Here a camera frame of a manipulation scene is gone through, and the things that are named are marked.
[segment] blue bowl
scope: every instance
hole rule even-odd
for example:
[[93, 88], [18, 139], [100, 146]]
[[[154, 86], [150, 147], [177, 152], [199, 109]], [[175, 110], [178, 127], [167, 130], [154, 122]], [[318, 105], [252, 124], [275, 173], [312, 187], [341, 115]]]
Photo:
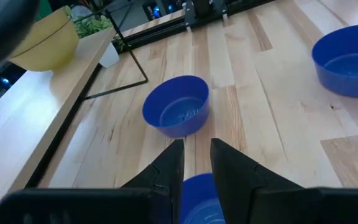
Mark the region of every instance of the blue bowl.
[[312, 57], [323, 86], [358, 97], [358, 26], [325, 35], [314, 45]]
[[208, 85], [193, 75], [172, 78], [155, 88], [143, 105], [147, 123], [171, 138], [197, 132], [209, 114]]
[[212, 174], [196, 175], [183, 183], [180, 223], [225, 223]]

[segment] white pot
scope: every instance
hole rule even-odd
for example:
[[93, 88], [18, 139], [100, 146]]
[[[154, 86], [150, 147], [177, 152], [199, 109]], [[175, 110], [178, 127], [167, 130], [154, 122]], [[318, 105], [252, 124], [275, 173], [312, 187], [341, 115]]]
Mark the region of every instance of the white pot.
[[112, 65], [114, 65], [115, 63], [117, 63], [119, 60], [119, 56], [117, 53], [116, 48], [113, 46], [112, 43], [110, 43], [107, 46], [106, 51], [104, 52], [103, 56], [100, 58], [99, 63], [104, 67], [104, 68], [108, 68]]

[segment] wooden table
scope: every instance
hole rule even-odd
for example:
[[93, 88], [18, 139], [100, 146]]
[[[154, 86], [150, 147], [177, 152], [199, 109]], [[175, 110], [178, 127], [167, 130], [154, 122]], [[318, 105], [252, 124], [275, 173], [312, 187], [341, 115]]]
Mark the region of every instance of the wooden table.
[[[313, 44], [358, 24], [356, 0], [275, 1], [135, 51], [146, 85], [86, 100], [41, 187], [120, 187], [171, 142], [142, 117], [145, 97], [179, 75], [204, 78], [211, 114], [185, 138], [185, 178], [211, 171], [211, 138], [221, 138], [304, 187], [358, 187], [358, 98], [318, 82]], [[90, 94], [140, 79], [122, 55]]]
[[0, 199], [26, 185], [114, 34], [81, 39], [71, 64], [28, 71], [0, 99]]

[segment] yellow bowl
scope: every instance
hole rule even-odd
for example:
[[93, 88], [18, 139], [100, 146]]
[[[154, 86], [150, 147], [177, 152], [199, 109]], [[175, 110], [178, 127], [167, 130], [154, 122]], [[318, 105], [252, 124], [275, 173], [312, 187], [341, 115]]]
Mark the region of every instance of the yellow bowl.
[[75, 56], [79, 38], [63, 8], [36, 22], [10, 62], [32, 71], [64, 67]]

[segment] bowl rim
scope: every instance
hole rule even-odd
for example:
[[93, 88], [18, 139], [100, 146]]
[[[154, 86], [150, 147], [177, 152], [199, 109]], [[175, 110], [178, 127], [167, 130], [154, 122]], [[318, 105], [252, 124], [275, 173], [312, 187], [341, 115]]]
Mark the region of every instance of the bowl rim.
[[348, 30], [348, 29], [354, 29], [354, 28], [358, 28], [358, 25], [353, 25], [353, 26], [347, 26], [347, 27], [343, 27], [343, 28], [340, 28], [340, 29], [337, 29], [337, 30], [334, 30], [324, 36], [322, 36], [322, 38], [320, 38], [313, 46], [313, 48], [311, 49], [311, 58], [313, 59], [313, 62], [316, 66], [318, 66], [319, 68], [322, 68], [323, 70], [329, 72], [331, 75], [335, 75], [335, 76], [338, 76], [340, 78], [349, 78], [349, 79], [355, 79], [355, 80], [358, 80], [358, 77], [354, 77], [354, 76], [351, 76], [351, 75], [345, 75], [345, 74], [341, 74], [341, 73], [338, 73], [338, 72], [334, 72], [332, 70], [329, 70], [327, 68], [325, 68], [324, 65], [320, 65], [316, 59], [315, 59], [315, 50], [316, 50], [316, 46], [321, 44], [322, 41], [324, 41], [325, 37], [327, 36], [331, 36], [331, 35], [335, 35], [336, 33], [338, 32], [343, 32], [344, 30]]
[[196, 76], [196, 75], [180, 75], [180, 76], [178, 76], [178, 77], [174, 77], [174, 78], [171, 78], [171, 79], [169, 79], [169, 80], [167, 80], [167, 81], [165, 81], [165, 82], [162, 82], [161, 84], [159, 84], [158, 86], [156, 86], [156, 87], [149, 93], [149, 95], [146, 97], [146, 99], [144, 100], [144, 103], [143, 103], [143, 107], [142, 107], [142, 115], [143, 115], [143, 118], [144, 118], [144, 120], [146, 121], [147, 124], [149, 124], [149, 125], [151, 125], [151, 126], [153, 126], [153, 127], [155, 127], [155, 128], [164, 128], [164, 129], [165, 129], [165, 128], [173, 128], [173, 127], [175, 127], [175, 126], [182, 125], [182, 124], [184, 124], [184, 123], [186, 123], [186, 122], [190, 122], [196, 115], [198, 115], [198, 114], [200, 113], [200, 111], [199, 111], [199, 112], [197, 112], [197, 113], [194, 115], [194, 117], [192, 117], [191, 119], [188, 119], [188, 120], [186, 120], [186, 121], [180, 122], [180, 123], [178, 123], [178, 124], [173, 124], [173, 125], [170, 125], [170, 126], [162, 126], [162, 125], [156, 125], [156, 126], [154, 126], [154, 125], [150, 124], [150, 123], [147, 121], [147, 119], [145, 118], [145, 116], [144, 116], [144, 106], [145, 106], [145, 103], [146, 103], [147, 99], [149, 98], [149, 96], [150, 96], [158, 87], [162, 86], [162, 85], [163, 85], [164, 83], [166, 83], [166, 82], [175, 80], [175, 79], [177, 79], [177, 78], [185, 78], [185, 77], [197, 78], [197, 79], [201, 80], [201, 81], [203, 82], [203, 84], [205, 84], [206, 90], [207, 90], [207, 97], [206, 97], [205, 101], [203, 102], [203, 105], [202, 105], [201, 108], [204, 108], [205, 106], [208, 106], [209, 86], [208, 86], [208, 84], [206, 83], [206, 81], [203, 80], [201, 77], [198, 77], [198, 76]]
[[28, 48], [27, 50], [25, 50], [25, 51], [23, 51], [23, 52], [21, 52], [21, 53], [19, 53], [19, 54], [17, 54], [17, 55], [11, 56], [11, 58], [16, 58], [16, 57], [18, 57], [18, 56], [20, 56], [20, 55], [22, 55], [22, 54], [24, 54], [24, 53], [26, 53], [26, 52], [32, 50], [34, 47], [40, 45], [41, 43], [43, 43], [44, 41], [46, 41], [47, 39], [49, 39], [49, 37], [55, 35], [58, 31], [60, 31], [60, 30], [61, 30], [62, 28], [64, 28], [67, 24], [69, 24], [70, 21], [71, 21], [71, 19], [72, 19], [73, 17], [72, 17], [72, 16], [67, 16], [67, 18], [68, 18], [68, 20], [67, 20], [59, 29], [55, 30], [55, 31], [52, 32], [49, 36], [47, 36], [46, 38], [44, 38], [43, 40], [41, 40], [40, 42], [38, 42], [38, 43], [35, 44], [34, 46]]

